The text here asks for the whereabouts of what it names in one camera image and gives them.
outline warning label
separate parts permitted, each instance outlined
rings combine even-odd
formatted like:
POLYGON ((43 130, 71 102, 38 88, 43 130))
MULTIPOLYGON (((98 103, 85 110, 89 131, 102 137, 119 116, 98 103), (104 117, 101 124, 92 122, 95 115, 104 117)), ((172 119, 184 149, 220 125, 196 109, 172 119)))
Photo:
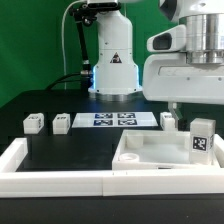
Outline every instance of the warning label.
POLYGON ((118 53, 116 52, 116 54, 114 55, 114 57, 112 58, 110 63, 122 63, 118 53))

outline qr-like marker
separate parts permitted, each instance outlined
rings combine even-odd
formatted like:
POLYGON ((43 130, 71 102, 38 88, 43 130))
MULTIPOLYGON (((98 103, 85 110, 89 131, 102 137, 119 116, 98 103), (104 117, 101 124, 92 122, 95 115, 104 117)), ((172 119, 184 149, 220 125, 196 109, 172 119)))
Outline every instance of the qr-like marker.
POLYGON ((193 149, 207 151, 207 139, 201 137, 193 138, 193 149))
POLYGON ((95 114, 95 119, 111 119, 113 118, 113 114, 95 114))
POLYGON ((132 125, 137 125, 136 120, 118 120, 118 125, 126 125, 126 126, 132 126, 132 125))
POLYGON ((117 114, 118 118, 136 118, 135 113, 118 113, 117 114))
POLYGON ((94 126, 112 126, 113 120, 95 120, 94 126))

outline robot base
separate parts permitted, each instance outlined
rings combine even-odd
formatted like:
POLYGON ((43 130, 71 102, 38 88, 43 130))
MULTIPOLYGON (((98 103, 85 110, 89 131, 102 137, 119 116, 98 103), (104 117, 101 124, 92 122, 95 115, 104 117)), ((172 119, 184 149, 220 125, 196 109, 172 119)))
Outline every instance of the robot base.
POLYGON ((91 99, 102 100, 102 101, 109 101, 109 102, 125 102, 131 101, 138 97, 143 96, 142 94, 142 87, 136 89, 135 92, 129 94, 102 94, 98 93, 93 89, 89 89, 89 97, 91 99))

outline white block with marker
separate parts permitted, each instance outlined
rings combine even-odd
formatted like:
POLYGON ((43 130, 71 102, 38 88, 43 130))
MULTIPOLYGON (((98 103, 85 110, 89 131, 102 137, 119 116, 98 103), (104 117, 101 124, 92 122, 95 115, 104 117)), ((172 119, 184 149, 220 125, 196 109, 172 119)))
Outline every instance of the white block with marker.
POLYGON ((190 127, 189 159, 193 164, 209 165, 213 158, 215 120, 195 119, 190 127))
POLYGON ((54 135, 66 135, 70 126, 70 114, 58 114, 53 120, 53 133, 54 135))
POLYGON ((42 113, 30 114, 24 121, 24 134, 38 134, 44 127, 44 115, 42 113))

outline cable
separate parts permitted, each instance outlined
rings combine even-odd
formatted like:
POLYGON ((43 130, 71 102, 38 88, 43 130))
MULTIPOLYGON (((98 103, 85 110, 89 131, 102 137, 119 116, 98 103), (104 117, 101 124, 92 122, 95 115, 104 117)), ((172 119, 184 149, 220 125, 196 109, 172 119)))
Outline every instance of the cable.
POLYGON ((66 19, 66 15, 69 11, 69 9, 78 3, 82 3, 82 2, 86 2, 86 0, 79 0, 79 1, 75 1, 73 3, 71 3, 67 9, 64 12, 63 18, 62 18, 62 24, 61 24, 61 41, 62 41, 62 54, 63 54, 63 65, 64 65, 64 75, 67 74, 67 68, 66 68, 66 55, 65 55, 65 38, 64 38, 64 31, 65 31, 65 19, 66 19))
POLYGON ((59 82, 55 82, 55 83, 52 83, 51 85, 49 85, 46 90, 51 90, 53 87, 55 87, 57 84, 60 84, 60 83, 69 83, 69 82, 79 82, 80 83, 80 80, 64 80, 64 81, 59 81, 59 82))
POLYGON ((45 90, 51 90, 58 83, 62 83, 62 82, 66 83, 68 80, 65 80, 65 79, 68 79, 68 78, 74 77, 74 76, 80 76, 80 73, 74 73, 74 74, 64 75, 64 76, 58 78, 53 83, 51 83, 49 86, 47 86, 47 88, 45 90))

